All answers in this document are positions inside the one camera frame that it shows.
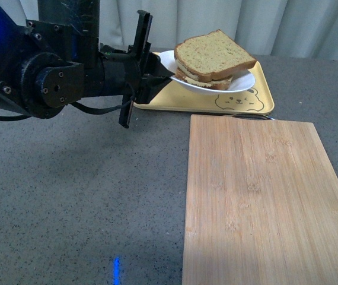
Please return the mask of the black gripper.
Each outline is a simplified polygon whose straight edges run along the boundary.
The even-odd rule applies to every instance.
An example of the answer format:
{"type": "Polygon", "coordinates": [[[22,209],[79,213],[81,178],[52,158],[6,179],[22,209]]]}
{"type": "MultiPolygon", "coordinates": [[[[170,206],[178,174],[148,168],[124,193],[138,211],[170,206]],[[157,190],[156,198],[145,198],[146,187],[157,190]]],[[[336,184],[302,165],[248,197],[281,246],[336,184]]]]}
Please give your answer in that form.
{"type": "Polygon", "coordinates": [[[166,87],[174,75],[162,63],[161,58],[149,52],[148,43],[152,15],[144,10],[138,10],[139,19],[133,45],[127,50],[125,71],[127,75],[127,93],[122,98],[122,108],[119,115],[119,124],[129,127],[132,108],[135,100],[141,97],[141,103],[150,103],[153,98],[166,87]],[[146,78],[144,73],[153,75],[146,78]]]}

